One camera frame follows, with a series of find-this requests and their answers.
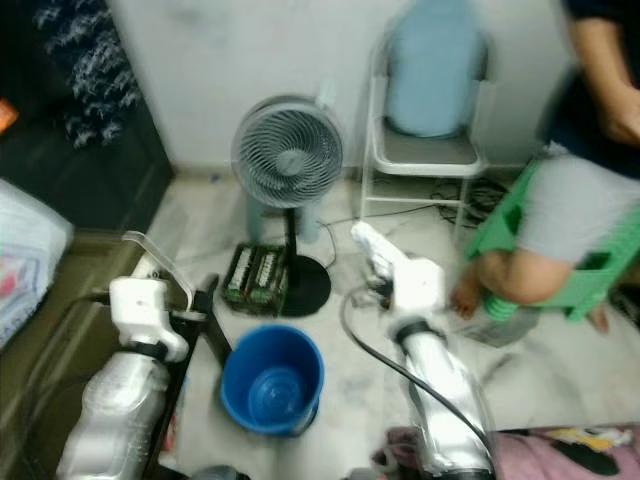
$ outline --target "person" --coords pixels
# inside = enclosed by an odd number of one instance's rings
[[[588,251],[640,205],[640,1],[564,4],[579,68],[554,110],[550,158],[528,189],[516,249],[481,255],[452,291],[464,318],[485,289],[519,305],[553,297]],[[608,331],[602,306],[590,318]]]

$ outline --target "electric fan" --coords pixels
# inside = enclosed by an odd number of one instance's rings
[[[233,170],[243,188],[264,205],[285,211],[284,316],[313,314],[331,293],[326,269],[297,253],[295,209],[328,192],[341,173],[342,157],[329,112],[306,97],[281,96],[258,104],[234,139]]]

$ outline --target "black cable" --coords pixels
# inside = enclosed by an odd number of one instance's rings
[[[447,183],[447,182],[441,182],[440,186],[448,186],[448,185],[452,185],[452,183]],[[488,216],[487,212],[491,212],[493,211],[493,209],[498,205],[498,203],[500,203],[500,201],[502,200],[502,198],[504,197],[504,195],[506,194],[507,190],[502,187],[501,185],[488,180],[486,178],[481,178],[478,179],[476,181],[474,181],[474,184],[472,185],[470,191],[469,191],[469,195],[468,195],[468,201],[467,201],[467,208],[465,208],[465,213],[466,215],[466,221],[469,223],[463,223],[461,225],[462,228],[465,229],[475,229],[478,228],[478,225],[480,223],[482,223],[482,221]],[[456,198],[460,198],[460,195],[458,194],[458,196],[445,196],[443,195],[441,192],[434,192],[431,195],[431,199],[432,200],[455,200]],[[437,205],[437,204],[433,204],[433,205],[423,205],[421,207],[416,207],[416,208],[410,208],[408,210],[400,210],[398,212],[389,212],[389,213],[380,213],[380,214],[376,214],[376,215],[367,215],[366,218],[382,218],[382,217],[392,217],[395,215],[405,215],[405,214],[409,214],[409,213],[415,213],[415,212],[419,212],[422,210],[427,210],[429,208],[437,208],[438,209],[438,213],[440,214],[440,218],[442,218],[442,220],[455,225],[456,222],[456,218],[457,218],[457,209],[448,205]],[[358,220],[360,217],[359,216],[355,216],[355,217],[348,217],[348,218],[343,218],[340,220],[334,220],[332,222],[320,222],[325,228],[329,229],[330,227],[334,226],[334,225],[339,225],[341,223],[347,223],[347,222],[353,222],[355,220]],[[279,240],[281,238],[283,238],[284,235],[274,235],[272,237],[268,237],[266,239],[264,239],[261,243],[268,243],[268,242],[272,242],[275,240]],[[334,243],[334,251],[335,251],[335,240],[332,237],[332,241]],[[208,256],[208,255],[217,255],[220,254],[222,252],[224,252],[226,250],[221,250],[221,251],[216,251],[216,252],[205,252],[205,253],[200,253],[200,254],[196,254],[193,255],[191,257],[187,257],[187,258],[182,258],[177,260],[176,262],[178,264],[185,264],[185,263],[192,263],[196,260],[198,260],[199,258]],[[336,259],[334,257],[334,260],[331,261],[331,263],[325,267],[325,268],[330,268],[333,265],[335,265]]]
[[[424,390],[427,394],[429,394],[436,401],[438,401],[440,404],[442,404],[442,406],[444,406],[453,415],[455,415],[462,423],[464,423],[467,427],[469,427],[469,429],[473,432],[473,434],[476,437],[478,437],[478,439],[480,440],[480,442],[482,443],[484,448],[487,449],[487,452],[491,452],[491,444],[489,443],[489,439],[484,434],[484,432],[482,430],[480,430],[478,427],[476,427],[473,424],[473,422],[471,422],[453,403],[451,403],[445,397],[440,395],[436,390],[431,388],[431,386],[429,386],[428,383],[424,382],[420,378],[418,378],[415,375],[413,375],[411,372],[409,372],[402,365],[399,365],[398,363],[394,362],[393,360],[391,360],[387,356],[385,356],[382,353],[378,352],[373,347],[367,345],[362,339],[360,339],[360,337],[358,337],[358,335],[356,335],[355,330],[351,326],[351,320],[350,320],[349,316],[347,315],[347,305],[349,303],[349,300],[351,300],[351,298],[356,293],[358,293],[360,291],[366,291],[366,290],[367,290],[367,288],[365,286],[360,286],[360,287],[354,288],[351,291],[349,291],[349,293],[347,293],[347,295],[345,295],[344,299],[342,300],[342,305],[340,307],[340,323],[342,324],[342,329],[345,331],[347,336],[356,345],[358,345],[360,348],[362,348],[365,352],[367,352],[373,358],[375,358],[379,362],[384,363],[387,367],[391,368],[392,370],[396,371],[397,373],[399,373],[400,375],[405,377],[407,380],[412,382],[416,387]]]
[[[322,223],[322,222],[319,222],[319,223],[320,225],[322,225],[324,228],[327,229],[327,232],[329,232],[329,237],[331,238],[331,246],[333,247],[333,259],[329,262],[329,264],[326,267],[324,267],[325,270],[329,270],[338,261],[338,247],[336,246],[336,238],[333,235],[333,230],[331,229],[331,227],[326,223]]]
[[[60,312],[60,315],[54,322],[53,331],[49,335],[47,339],[47,343],[44,345],[44,348],[39,353],[39,355],[34,358],[31,363],[29,369],[29,376],[24,383],[22,392],[21,392],[21,403],[20,408],[18,410],[19,413],[19,421],[21,425],[21,441],[24,442],[28,439],[30,434],[31,422],[33,420],[34,415],[37,413],[37,409],[39,407],[40,400],[44,398],[39,393],[39,387],[42,383],[43,379],[50,371],[50,368],[53,364],[52,359],[54,358],[54,353],[57,349],[61,348],[63,342],[61,340],[61,336],[65,332],[65,320],[71,314],[73,309],[82,302],[99,302],[99,303],[107,303],[109,300],[109,295],[106,292],[100,293],[90,293],[88,295],[83,295],[81,297],[77,297],[71,300],[65,308]],[[33,470],[30,459],[28,457],[27,449],[23,449],[22,460],[27,467],[27,470],[32,479],[40,479],[42,476],[38,476]]]

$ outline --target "dark cabinet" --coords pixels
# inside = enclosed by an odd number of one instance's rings
[[[173,171],[146,104],[108,145],[75,149],[62,120],[72,92],[11,0],[0,0],[0,97],[20,113],[0,134],[0,177],[77,227],[147,230]]]

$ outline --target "child's leg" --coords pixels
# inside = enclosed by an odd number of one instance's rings
[[[485,289],[519,305],[553,297],[575,265],[638,204],[640,181],[570,154],[545,160],[527,192],[517,250],[474,261],[453,291],[454,308],[469,318]],[[604,328],[602,318],[597,324]]]

